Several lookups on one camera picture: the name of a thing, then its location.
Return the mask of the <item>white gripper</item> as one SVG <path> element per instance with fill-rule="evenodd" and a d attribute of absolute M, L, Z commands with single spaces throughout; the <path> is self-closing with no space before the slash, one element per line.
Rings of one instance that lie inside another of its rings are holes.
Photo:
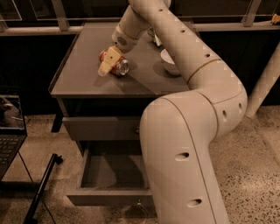
<path fill-rule="evenodd" d="M 137 45 L 138 36 L 133 27 L 118 25 L 112 34 L 112 41 L 115 46 L 111 46 L 100 54 L 101 64 L 98 74 L 101 77 L 116 71 L 116 66 L 123 56 L 122 53 L 130 52 Z"/>

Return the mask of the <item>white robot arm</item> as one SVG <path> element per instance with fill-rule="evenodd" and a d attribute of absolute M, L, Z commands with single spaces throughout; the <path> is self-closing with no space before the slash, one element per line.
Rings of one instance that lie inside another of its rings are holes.
<path fill-rule="evenodd" d="M 144 110 L 140 144 L 160 224 L 230 224 L 209 155 L 209 144 L 234 129 L 248 104 L 230 67 L 169 10 L 166 0 L 128 0 L 114 44 L 98 73 L 107 75 L 123 53 L 152 28 L 188 85 Z"/>

